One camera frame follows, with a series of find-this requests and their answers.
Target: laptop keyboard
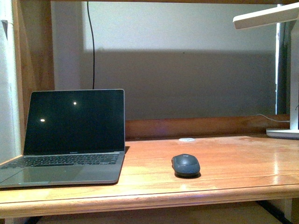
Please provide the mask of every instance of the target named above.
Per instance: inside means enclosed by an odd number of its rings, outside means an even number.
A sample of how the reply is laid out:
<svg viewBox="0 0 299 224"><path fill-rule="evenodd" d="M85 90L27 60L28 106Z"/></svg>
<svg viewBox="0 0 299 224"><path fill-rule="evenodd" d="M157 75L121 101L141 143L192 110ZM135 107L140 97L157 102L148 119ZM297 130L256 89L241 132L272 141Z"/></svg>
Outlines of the laptop keyboard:
<svg viewBox="0 0 299 224"><path fill-rule="evenodd" d="M112 154L76 154L22 157L0 169L23 167L53 167L53 166L82 166L115 164L118 153Z"/></svg>

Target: black screen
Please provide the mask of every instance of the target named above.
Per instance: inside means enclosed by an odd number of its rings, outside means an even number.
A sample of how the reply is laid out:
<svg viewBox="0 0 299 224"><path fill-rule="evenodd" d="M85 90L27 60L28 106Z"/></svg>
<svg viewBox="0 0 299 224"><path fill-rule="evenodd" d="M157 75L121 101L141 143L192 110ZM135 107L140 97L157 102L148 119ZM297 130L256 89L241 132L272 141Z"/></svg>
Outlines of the black screen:
<svg viewBox="0 0 299 224"><path fill-rule="evenodd" d="M31 94L24 154L123 151L124 91Z"/></svg>

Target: gray mouse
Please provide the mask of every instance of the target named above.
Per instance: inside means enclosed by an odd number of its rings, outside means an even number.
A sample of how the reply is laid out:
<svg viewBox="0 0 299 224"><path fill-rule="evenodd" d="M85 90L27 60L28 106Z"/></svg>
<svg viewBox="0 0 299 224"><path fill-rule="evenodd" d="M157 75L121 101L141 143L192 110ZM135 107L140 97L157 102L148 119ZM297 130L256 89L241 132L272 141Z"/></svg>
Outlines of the gray mouse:
<svg viewBox="0 0 299 224"><path fill-rule="evenodd" d="M198 177L200 165L195 156L181 154L174 156L171 160L172 167L177 177Z"/></svg>

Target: lamp base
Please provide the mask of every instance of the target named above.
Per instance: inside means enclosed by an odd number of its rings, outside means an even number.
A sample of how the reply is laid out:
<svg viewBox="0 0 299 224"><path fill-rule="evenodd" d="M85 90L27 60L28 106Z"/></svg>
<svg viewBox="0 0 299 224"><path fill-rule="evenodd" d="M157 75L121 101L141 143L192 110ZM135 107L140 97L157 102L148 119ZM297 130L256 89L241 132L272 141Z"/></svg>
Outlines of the lamp base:
<svg viewBox="0 0 299 224"><path fill-rule="evenodd" d="M299 130L267 129L266 133L271 138L299 140Z"/></svg>

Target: laptop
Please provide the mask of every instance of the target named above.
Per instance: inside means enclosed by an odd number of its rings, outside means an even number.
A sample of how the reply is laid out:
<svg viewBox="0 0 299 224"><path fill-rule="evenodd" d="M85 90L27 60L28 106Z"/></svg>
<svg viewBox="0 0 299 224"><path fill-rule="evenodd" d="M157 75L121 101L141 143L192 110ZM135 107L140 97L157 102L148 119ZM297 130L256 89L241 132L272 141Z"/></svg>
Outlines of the laptop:
<svg viewBox="0 0 299 224"><path fill-rule="evenodd" d="M124 90L36 91L23 156L0 166L0 188L117 183L124 156Z"/></svg>

